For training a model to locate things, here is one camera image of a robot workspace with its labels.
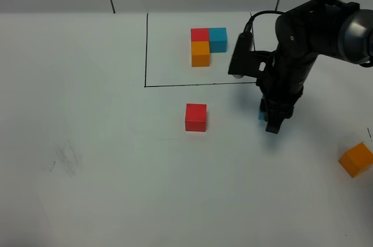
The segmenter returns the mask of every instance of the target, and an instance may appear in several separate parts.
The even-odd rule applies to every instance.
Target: wooden block
[[[373,153],[361,142],[345,152],[339,159],[339,163],[351,177],[355,177],[373,164]]]
[[[210,66],[210,46],[208,41],[192,42],[192,66]]]
[[[185,111],[185,130],[205,132],[207,123],[207,105],[187,103]]]
[[[209,29],[191,29],[191,39],[193,41],[209,41]]]
[[[210,53],[225,53],[228,47],[228,35],[225,27],[209,29]]]

